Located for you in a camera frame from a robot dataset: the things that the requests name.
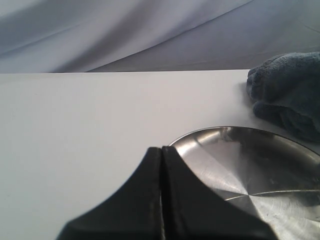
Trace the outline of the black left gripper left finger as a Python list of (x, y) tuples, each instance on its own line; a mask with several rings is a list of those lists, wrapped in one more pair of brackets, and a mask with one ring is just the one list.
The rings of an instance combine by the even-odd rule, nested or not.
[(150, 147), (130, 178), (108, 199), (69, 221), (59, 240), (161, 240), (162, 151)]

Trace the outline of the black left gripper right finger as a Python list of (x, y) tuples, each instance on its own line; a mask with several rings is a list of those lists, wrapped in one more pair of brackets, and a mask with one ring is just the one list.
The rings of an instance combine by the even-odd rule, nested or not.
[(162, 148), (161, 201), (167, 240), (275, 240), (271, 227), (223, 200), (172, 146)]

